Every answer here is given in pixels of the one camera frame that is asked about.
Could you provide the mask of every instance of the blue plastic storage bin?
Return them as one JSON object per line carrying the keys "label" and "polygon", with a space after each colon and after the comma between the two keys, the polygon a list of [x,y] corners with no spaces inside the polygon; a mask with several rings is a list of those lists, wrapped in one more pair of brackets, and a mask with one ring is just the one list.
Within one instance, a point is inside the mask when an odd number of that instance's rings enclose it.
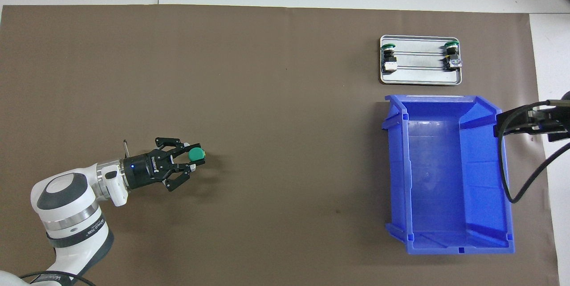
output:
{"label": "blue plastic storage bin", "polygon": [[500,110],[476,96],[386,100],[389,233],[410,254],[514,253],[511,205],[493,136]]}

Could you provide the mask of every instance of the brown mat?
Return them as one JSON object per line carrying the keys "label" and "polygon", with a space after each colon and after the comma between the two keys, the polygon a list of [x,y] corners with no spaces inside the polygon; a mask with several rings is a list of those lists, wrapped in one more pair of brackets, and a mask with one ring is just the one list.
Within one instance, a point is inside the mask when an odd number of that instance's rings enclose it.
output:
{"label": "brown mat", "polygon": [[[515,255],[411,256],[390,219],[387,94],[537,101],[527,14],[231,6],[5,6],[0,30],[0,269],[46,269],[34,183],[200,142],[208,162],[175,192],[102,205],[115,242],[100,285],[558,283],[546,175],[513,206]],[[378,82],[383,34],[457,37],[457,87]],[[507,138],[518,189],[544,159]]]}

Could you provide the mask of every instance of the silver tray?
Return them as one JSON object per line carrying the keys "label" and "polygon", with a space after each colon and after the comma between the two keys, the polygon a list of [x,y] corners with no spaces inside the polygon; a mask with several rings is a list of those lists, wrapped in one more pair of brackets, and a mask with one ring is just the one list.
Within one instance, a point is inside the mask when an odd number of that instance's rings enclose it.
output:
{"label": "silver tray", "polygon": [[[457,41],[449,37],[390,36],[380,38],[380,81],[386,84],[456,86],[461,83],[461,69],[444,68],[446,55],[444,44]],[[398,69],[393,73],[382,71],[382,45],[395,44],[394,56]]]}

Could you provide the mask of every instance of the green object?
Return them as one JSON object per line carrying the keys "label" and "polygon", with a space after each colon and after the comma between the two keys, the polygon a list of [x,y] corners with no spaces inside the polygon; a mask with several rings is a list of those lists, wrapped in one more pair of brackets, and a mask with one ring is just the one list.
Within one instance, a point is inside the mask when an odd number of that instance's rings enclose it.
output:
{"label": "green object", "polygon": [[206,156],[206,152],[204,152],[204,149],[202,149],[202,148],[196,147],[196,148],[192,148],[190,151],[188,151],[188,158],[192,162],[194,162],[196,160],[204,159],[205,156]]}

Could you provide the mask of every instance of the wire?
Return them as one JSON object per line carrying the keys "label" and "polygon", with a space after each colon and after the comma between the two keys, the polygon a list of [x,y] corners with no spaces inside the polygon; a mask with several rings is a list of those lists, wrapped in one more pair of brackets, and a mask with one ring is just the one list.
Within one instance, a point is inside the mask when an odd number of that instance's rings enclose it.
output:
{"label": "wire", "polygon": [[72,273],[68,273],[68,272],[61,272],[59,270],[42,270],[39,272],[33,272],[33,273],[29,273],[29,274],[23,274],[22,276],[19,276],[20,279],[24,279],[27,277],[31,277],[31,276],[37,276],[37,275],[41,275],[41,274],[62,274],[71,278],[75,278],[77,280],[80,280],[82,282],[84,282],[85,284],[89,285],[89,286],[95,286],[95,284],[93,284],[93,282],[90,282],[90,280],[88,280],[87,278],[81,277],[79,275],[76,274],[72,274]]}
{"label": "wire", "polygon": [[538,177],[538,175],[540,175],[540,173],[544,169],[546,169],[546,167],[549,164],[551,164],[561,154],[563,154],[567,150],[570,150],[570,143],[567,143],[564,146],[562,146],[562,148],[558,149],[550,157],[548,157],[546,160],[544,160],[544,162],[542,164],[540,164],[540,166],[538,168],[536,168],[536,170],[533,172],[533,174],[531,174],[531,176],[527,179],[527,181],[525,182],[525,184],[523,185],[523,187],[521,188],[519,193],[517,193],[517,195],[515,197],[511,196],[511,192],[509,191],[509,185],[507,184],[507,179],[505,176],[505,161],[503,160],[503,137],[505,136],[505,130],[507,129],[507,127],[509,127],[509,124],[517,116],[531,110],[534,107],[539,107],[539,106],[551,106],[550,100],[531,103],[530,105],[522,106],[519,109],[515,110],[513,113],[511,113],[505,119],[505,121],[503,122],[503,125],[499,128],[499,131],[497,134],[497,138],[498,138],[497,149],[499,151],[499,163],[500,163],[499,168],[501,169],[501,180],[503,182],[503,189],[505,190],[505,195],[507,196],[507,199],[513,204],[517,203],[519,200],[521,200],[521,198],[523,197],[523,195],[525,194],[527,189],[529,189],[529,187],[534,182],[534,180]]}

